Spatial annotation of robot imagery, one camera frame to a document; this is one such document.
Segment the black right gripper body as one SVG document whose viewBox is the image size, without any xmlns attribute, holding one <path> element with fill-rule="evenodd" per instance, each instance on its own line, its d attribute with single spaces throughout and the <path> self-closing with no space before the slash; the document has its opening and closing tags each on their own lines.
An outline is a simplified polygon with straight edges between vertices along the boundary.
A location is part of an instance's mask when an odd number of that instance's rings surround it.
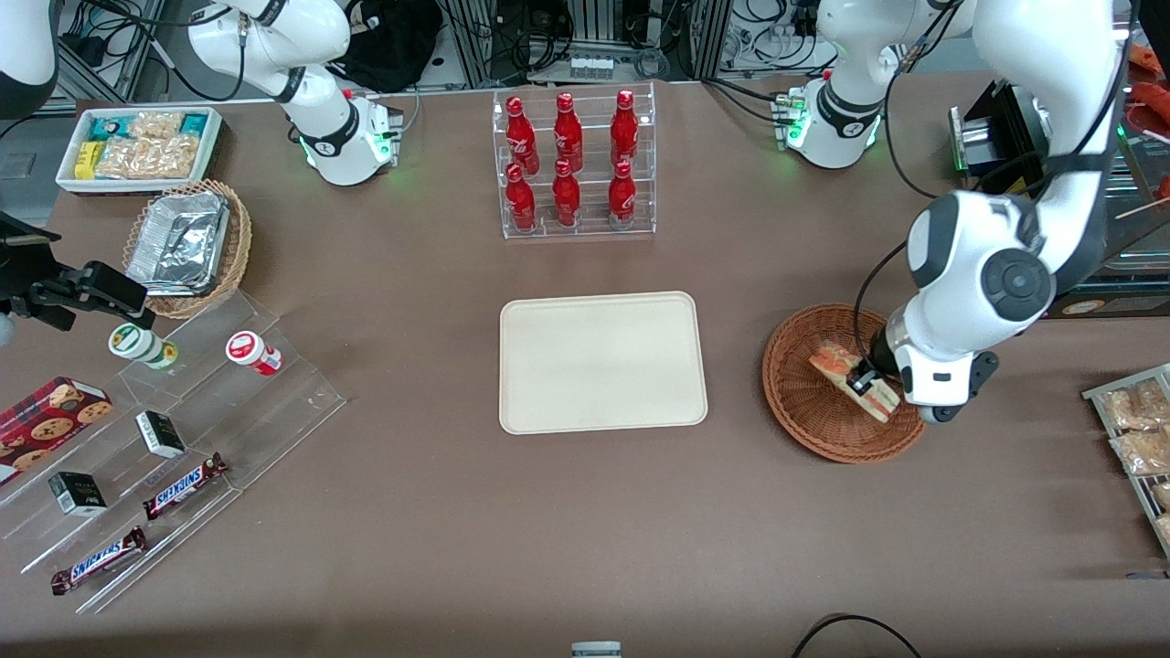
<svg viewBox="0 0 1170 658">
<path fill-rule="evenodd" d="M 50 244 L 61 240 L 50 229 L 1 213 L 1 313 L 9 315 L 12 301 L 39 282 L 58 277 L 64 266 L 54 258 Z"/>
</svg>

